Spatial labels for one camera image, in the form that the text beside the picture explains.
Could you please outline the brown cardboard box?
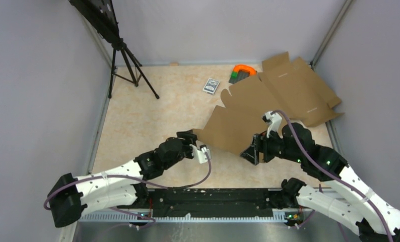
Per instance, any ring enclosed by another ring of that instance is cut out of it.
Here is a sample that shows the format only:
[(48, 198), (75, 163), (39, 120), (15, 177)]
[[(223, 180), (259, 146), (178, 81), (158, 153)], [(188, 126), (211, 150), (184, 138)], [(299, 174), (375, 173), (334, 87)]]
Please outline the brown cardboard box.
[(290, 61), (284, 52), (261, 64), (260, 80), (289, 118), (316, 127), (343, 115), (333, 110), (342, 100), (301, 57)]
[(199, 141), (240, 156), (255, 134), (267, 130), (263, 115), (283, 110), (277, 98), (258, 76), (250, 76), (222, 90), (224, 106), (215, 106), (203, 129), (194, 129)]

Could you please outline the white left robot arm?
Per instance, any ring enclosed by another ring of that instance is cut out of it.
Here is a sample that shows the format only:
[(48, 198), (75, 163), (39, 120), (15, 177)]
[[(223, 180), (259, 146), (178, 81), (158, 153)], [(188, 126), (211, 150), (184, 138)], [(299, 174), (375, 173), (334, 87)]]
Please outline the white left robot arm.
[(44, 208), (51, 212), (56, 228), (106, 208), (142, 208), (150, 200), (147, 185), (151, 180), (184, 159), (203, 164), (210, 158), (208, 147), (197, 145), (193, 131), (177, 132), (176, 137), (166, 139), (156, 149), (115, 168), (85, 176), (62, 175), (48, 193)]

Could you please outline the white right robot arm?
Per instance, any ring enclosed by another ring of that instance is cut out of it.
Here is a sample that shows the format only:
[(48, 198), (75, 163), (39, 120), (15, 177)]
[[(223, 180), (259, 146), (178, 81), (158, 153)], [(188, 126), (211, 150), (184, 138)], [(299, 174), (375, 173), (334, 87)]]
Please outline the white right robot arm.
[(343, 198), (330, 198), (305, 182), (290, 178), (282, 182), (277, 207), (311, 208), (350, 229), (361, 241), (400, 241), (400, 209), (363, 182), (340, 153), (317, 144), (310, 130), (290, 123), (281, 133), (269, 126), (245, 135), (242, 158), (253, 164), (274, 158), (296, 162), (307, 175)]

